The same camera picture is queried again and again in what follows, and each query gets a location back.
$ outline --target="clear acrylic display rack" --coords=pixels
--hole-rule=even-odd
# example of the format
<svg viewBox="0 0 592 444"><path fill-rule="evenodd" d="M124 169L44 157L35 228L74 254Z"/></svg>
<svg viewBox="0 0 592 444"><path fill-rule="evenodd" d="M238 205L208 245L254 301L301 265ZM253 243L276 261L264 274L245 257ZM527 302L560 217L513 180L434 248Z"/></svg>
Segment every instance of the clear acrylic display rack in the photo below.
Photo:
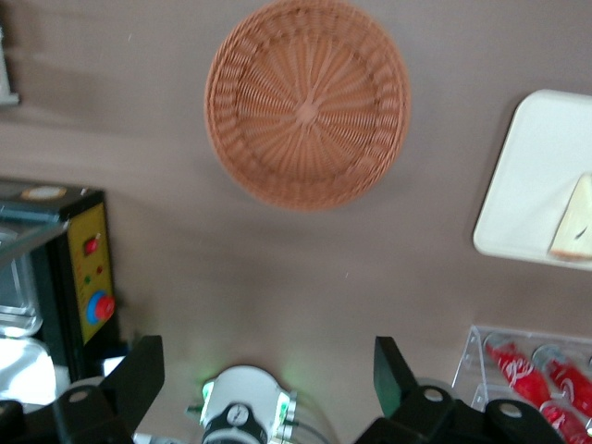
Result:
<svg viewBox="0 0 592 444"><path fill-rule="evenodd" d="M483 341L490 333L500 333L511 338L521 352L529 358L545 344L555 344L563 354L573 360L586 376L592 379L592 340L567 336L533 333L507 328L471 326L462 352L452 388L455 394L472 408L483 412L488 402L497 399L524 401L508 385L496 363L485 351ZM553 400L560 401L565 408L576 413L592 432L592 419L584 417L566 399L566 395L548 381Z"/></svg>

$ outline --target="red button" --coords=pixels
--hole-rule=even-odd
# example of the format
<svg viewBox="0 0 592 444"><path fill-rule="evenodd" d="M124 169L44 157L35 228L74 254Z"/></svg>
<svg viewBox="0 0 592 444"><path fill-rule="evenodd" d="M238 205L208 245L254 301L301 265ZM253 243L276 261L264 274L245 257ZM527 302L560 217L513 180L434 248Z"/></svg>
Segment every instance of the red button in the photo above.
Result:
<svg viewBox="0 0 592 444"><path fill-rule="evenodd" d="M115 298L105 295L96 303L94 315L100 321L106 321L115 312Z"/></svg>
<svg viewBox="0 0 592 444"><path fill-rule="evenodd" d="M99 240L97 238L92 238L84 242L84 254L87 256L89 254L93 254L99 248Z"/></svg>

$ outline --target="green light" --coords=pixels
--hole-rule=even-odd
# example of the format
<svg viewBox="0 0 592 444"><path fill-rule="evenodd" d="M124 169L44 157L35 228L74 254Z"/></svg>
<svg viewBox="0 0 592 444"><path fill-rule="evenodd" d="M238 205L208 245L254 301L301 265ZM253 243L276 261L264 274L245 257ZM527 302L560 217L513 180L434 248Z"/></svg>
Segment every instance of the green light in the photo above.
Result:
<svg viewBox="0 0 592 444"><path fill-rule="evenodd" d="M286 420L286 416L288 415L288 409L290 407L291 398L285 392L281 392L279 394L279 398L277 398L277 408L276 408L276 420L274 421L273 431L274 434L277 433L279 426L284 424Z"/></svg>
<svg viewBox="0 0 592 444"><path fill-rule="evenodd" d="M205 412L207 411L207 404L210 402L210 395L212 394L212 389L214 388L214 382L215 381L210 381L210 382L206 382L205 384L203 384L203 388L202 388L203 409L202 409L202 415L200 417L201 424L204 423Z"/></svg>

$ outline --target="round wicker plate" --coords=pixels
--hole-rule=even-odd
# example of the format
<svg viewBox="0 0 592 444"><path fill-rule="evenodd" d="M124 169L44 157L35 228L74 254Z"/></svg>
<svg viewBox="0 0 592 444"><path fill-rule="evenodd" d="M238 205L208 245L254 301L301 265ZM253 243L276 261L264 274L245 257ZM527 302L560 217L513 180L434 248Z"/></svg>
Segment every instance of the round wicker plate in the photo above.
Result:
<svg viewBox="0 0 592 444"><path fill-rule="evenodd" d="M216 153L245 189L297 210L345 204L399 154L410 115L394 42L340 0L280 0L235 28L205 91Z"/></svg>

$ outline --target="coca-cola bottle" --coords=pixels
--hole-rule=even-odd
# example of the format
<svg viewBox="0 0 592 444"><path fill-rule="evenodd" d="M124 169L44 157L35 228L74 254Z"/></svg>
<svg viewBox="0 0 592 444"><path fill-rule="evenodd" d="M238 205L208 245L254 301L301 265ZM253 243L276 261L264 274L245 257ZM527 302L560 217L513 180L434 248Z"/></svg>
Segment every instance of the coca-cola bottle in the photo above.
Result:
<svg viewBox="0 0 592 444"><path fill-rule="evenodd" d="M564 393L573 407L592 416L592 382L556 345L543 345L533 354L533 363Z"/></svg>
<svg viewBox="0 0 592 444"><path fill-rule="evenodd" d="M592 444L584 424L556 401L545 402L540 412L568 444Z"/></svg>
<svg viewBox="0 0 592 444"><path fill-rule="evenodd" d="M498 365L510 388L537 408L550 400L545 377L535 368L508 337L491 333L484 342L485 350Z"/></svg>

